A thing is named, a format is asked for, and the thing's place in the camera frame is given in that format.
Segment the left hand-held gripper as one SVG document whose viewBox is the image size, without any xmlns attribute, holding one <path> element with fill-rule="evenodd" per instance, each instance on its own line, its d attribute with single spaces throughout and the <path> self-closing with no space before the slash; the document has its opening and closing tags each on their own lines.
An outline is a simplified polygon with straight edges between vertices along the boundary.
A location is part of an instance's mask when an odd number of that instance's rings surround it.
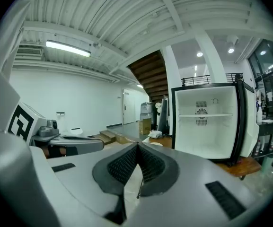
<svg viewBox="0 0 273 227">
<path fill-rule="evenodd" d="M 23 139 L 29 146 L 35 146 L 35 142 L 39 141 L 65 148 L 67 156 L 104 149 L 104 142 L 99 138 L 60 135 L 56 120 L 48 120 L 23 102 L 18 103 L 10 117 L 7 132 Z"/>
</svg>

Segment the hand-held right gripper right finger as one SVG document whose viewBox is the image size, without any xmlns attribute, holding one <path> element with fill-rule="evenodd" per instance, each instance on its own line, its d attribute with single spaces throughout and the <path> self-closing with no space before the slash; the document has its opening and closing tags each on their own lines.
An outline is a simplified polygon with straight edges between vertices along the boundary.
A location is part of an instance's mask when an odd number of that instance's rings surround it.
<svg viewBox="0 0 273 227">
<path fill-rule="evenodd" d="M 257 197 L 213 162 L 145 143 L 178 164 L 176 182 L 163 194 L 141 197 L 128 227 L 246 227 L 257 215 Z"/>
</svg>

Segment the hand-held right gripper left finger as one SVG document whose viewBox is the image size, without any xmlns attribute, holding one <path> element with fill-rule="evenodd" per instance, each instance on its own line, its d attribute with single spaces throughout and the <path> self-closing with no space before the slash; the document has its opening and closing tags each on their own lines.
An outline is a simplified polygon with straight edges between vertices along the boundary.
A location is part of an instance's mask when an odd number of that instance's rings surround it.
<svg viewBox="0 0 273 227">
<path fill-rule="evenodd" d="M 40 148 L 30 147 L 40 184 L 60 225 L 111 224 L 104 215 L 114 210 L 118 197 L 100 189 L 92 168 L 127 146 L 114 144 L 97 152 L 51 159 L 46 159 Z"/>
</svg>

